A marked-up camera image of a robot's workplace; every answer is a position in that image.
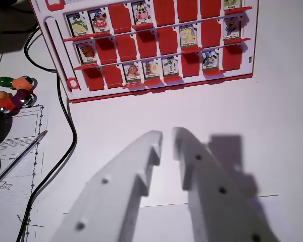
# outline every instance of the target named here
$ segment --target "white table surface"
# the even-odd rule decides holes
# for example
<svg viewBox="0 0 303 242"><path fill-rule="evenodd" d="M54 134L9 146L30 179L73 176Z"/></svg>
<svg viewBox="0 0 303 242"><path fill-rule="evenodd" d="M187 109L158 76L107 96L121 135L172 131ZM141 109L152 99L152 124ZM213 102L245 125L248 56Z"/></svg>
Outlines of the white table surface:
<svg viewBox="0 0 303 242"><path fill-rule="evenodd" d="M42 38L30 55L53 67ZM72 134L58 103L56 76L32 66L22 50L4 53L0 76L22 75L38 80L35 93L49 108L44 176L68 149ZM178 162L172 158L171 132L177 126L205 143L213 136L241 137L241 173L256 185L257 196L279 195L282 215L277 221L287 220L292 229L280 238L303 241L303 0L260 1L251 79L70 104L70 111L78 144L39 196L38 224L45 228L37 229L37 242L49 241L86 181L150 130L163 132L163 152L141 206L186 203ZM251 190L247 182L239 185L246 193Z"/></svg>

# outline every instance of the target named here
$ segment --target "black wire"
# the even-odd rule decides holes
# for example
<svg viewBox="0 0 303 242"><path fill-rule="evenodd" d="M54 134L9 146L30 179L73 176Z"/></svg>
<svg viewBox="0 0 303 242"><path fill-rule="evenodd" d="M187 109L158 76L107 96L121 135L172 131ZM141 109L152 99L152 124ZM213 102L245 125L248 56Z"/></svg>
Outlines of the black wire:
<svg viewBox="0 0 303 242"><path fill-rule="evenodd" d="M34 61L30 58L30 56L29 56L29 54L28 54L28 49L27 49L27 48L28 48L28 44L29 44L29 42L31 41L32 37L34 37L34 35L37 33L38 30L40 30L40 29L39 29L39 28L35 29L35 30L29 35L28 39L26 40L26 43L25 43L25 46L24 46L24 53L25 53L25 56L26 56L26 58L27 58L34 66L36 66L36 67L38 67L38 68L40 68L40 69L42 69L42 70L44 70L44 71L47 71L47 72L57 73L55 69L48 69L48 68L45 68L45 67L40 66L39 64L37 64L36 62L34 62Z"/></svg>
<svg viewBox="0 0 303 242"><path fill-rule="evenodd" d="M17 237L17 242L20 241L20 239L22 238L25 230L26 230L26 226L27 226L27 220L28 220L28 217L29 217L29 214L30 214L30 210L31 210L31 206L33 204L33 202L35 201L37 195L39 194L39 192L41 191L41 189L43 188L43 186L46 185L46 182L49 180L49 178L55 173L55 171L63 164L63 161L68 157L68 155L71 153L71 151L75 148L76 146L76 143L77 143L77 134L76 134L76 130L75 130L75 127L72 123L72 120L71 118L68 116L67 112L66 112L66 109L64 107L64 104L63 104L63 101L62 101L62 94L61 94L61 84L60 84L60 78L59 78L59 75L57 74L56 70L55 69L48 69L48 68L45 68L45 67L42 67L38 64L36 64L29 56L28 54L28 50L27 50L27 45L29 44L31 38L34 36L34 34L38 31L39 29L36 29L30 36L29 38L27 39L26 41L26 44L25 44L25 47L24 47L24 50L25 50L25 55L27 57L27 59L32 63L34 64L36 67L38 68L41 68L42 70L45 70L45 71L48 71L48 72L52 72L52 73L56 73L57 75L57 93L58 93L58 97L59 97L59 102L60 102L60 105L61 105L61 108L63 110L63 113L64 113L64 116L67 120L67 123L69 124L71 130L72 130L72 134L73 134L73 141L72 141L72 144L71 146L69 147L69 149L66 151L66 153L63 155L63 157L60 159L59 162L57 162L57 164L50 170L50 172L47 174L47 176L41 181L41 183L36 187L36 189L34 190L34 192L31 194L30 198L29 198L29 201L28 201L28 204L27 204L27 207L26 207L26 211L25 211L25 215L24 215L24 218L22 220L22 223L21 223L21 227L20 227L20 230L19 230L19 233L18 233L18 237Z"/></svg>
<svg viewBox="0 0 303 242"><path fill-rule="evenodd" d="M21 10L21 9L18 9L18 8L15 8L13 6L9 6L10 9L13 9L15 11L18 11L18 12L22 12L22 13L25 13L25 14L34 14L33 11L28 11L28 10Z"/></svg>
<svg viewBox="0 0 303 242"><path fill-rule="evenodd" d="M27 30L15 30L15 31L2 31L2 32L0 32L0 35L1 34L26 34L26 33L30 33L32 31L34 31L37 26L38 26L38 24L36 22L35 25L33 27L31 27L31 29L27 29Z"/></svg>

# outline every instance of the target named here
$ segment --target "red ring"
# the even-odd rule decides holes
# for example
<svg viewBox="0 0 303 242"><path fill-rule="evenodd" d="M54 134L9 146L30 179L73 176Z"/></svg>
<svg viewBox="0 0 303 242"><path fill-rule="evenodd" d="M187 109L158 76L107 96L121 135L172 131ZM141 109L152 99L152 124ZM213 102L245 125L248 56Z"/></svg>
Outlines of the red ring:
<svg viewBox="0 0 303 242"><path fill-rule="evenodd" d="M73 86L71 85L71 81L76 81L76 86L75 86L75 87L73 87ZM75 77L70 77L69 79L67 79L66 83L67 83L67 86L68 86L69 88L71 88L71 89L78 89L78 88L80 87L80 86L79 86L79 82L77 81L77 79L76 79Z"/></svg>

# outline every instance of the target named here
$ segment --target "cartoon character picture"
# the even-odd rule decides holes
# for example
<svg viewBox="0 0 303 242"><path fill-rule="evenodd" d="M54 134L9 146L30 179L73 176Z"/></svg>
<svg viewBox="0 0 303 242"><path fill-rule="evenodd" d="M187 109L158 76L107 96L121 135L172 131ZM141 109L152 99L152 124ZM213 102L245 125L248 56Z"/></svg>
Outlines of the cartoon character picture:
<svg viewBox="0 0 303 242"><path fill-rule="evenodd" d="M151 16L149 5L145 1L132 3L132 10L135 17L135 24L147 24L151 23Z"/></svg>
<svg viewBox="0 0 303 242"><path fill-rule="evenodd" d="M223 40L236 39L240 37L240 21L237 17L225 19L224 23L227 35L223 36Z"/></svg>
<svg viewBox="0 0 303 242"><path fill-rule="evenodd" d="M138 71L138 66L136 66L135 64L130 64L130 65L123 66L123 68L124 68L125 75L126 75L126 81L128 83L140 81L140 74Z"/></svg>
<svg viewBox="0 0 303 242"><path fill-rule="evenodd" d="M155 77L159 77L159 69L158 69L158 63L157 62L144 62L142 63L143 69L145 72L145 78L151 79Z"/></svg>
<svg viewBox="0 0 303 242"><path fill-rule="evenodd" d="M105 12L102 12L101 9L97 9L89 11L89 15L95 33L109 31L107 14Z"/></svg>
<svg viewBox="0 0 303 242"><path fill-rule="evenodd" d="M181 47L191 47L197 45L196 29L193 25L180 27Z"/></svg>
<svg viewBox="0 0 303 242"><path fill-rule="evenodd" d="M165 77L178 74L178 62L173 56L162 59L162 64Z"/></svg>
<svg viewBox="0 0 303 242"><path fill-rule="evenodd" d="M67 18L71 26L73 36L79 36L88 33L85 19L79 13L68 15Z"/></svg>
<svg viewBox="0 0 303 242"><path fill-rule="evenodd" d="M76 46L83 64L96 62L95 46L92 41L77 44Z"/></svg>
<svg viewBox="0 0 303 242"><path fill-rule="evenodd" d="M219 54L214 51L202 53L203 55L203 70L211 70L219 67Z"/></svg>
<svg viewBox="0 0 303 242"><path fill-rule="evenodd" d="M235 9L241 7L240 0L224 0L223 10Z"/></svg>

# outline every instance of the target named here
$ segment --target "printed form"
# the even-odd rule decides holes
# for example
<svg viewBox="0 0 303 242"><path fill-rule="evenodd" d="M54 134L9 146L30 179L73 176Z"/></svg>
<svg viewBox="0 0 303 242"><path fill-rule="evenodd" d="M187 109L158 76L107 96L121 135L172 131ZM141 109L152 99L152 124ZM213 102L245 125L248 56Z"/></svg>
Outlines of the printed form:
<svg viewBox="0 0 303 242"><path fill-rule="evenodd" d="M23 108L14 116L0 120L0 132L8 130L0 140L0 173L46 130L47 115L43 105ZM41 181L43 148L37 144L0 182L0 242L15 241L31 193ZM28 219L24 241L36 238L38 201L35 200Z"/></svg>

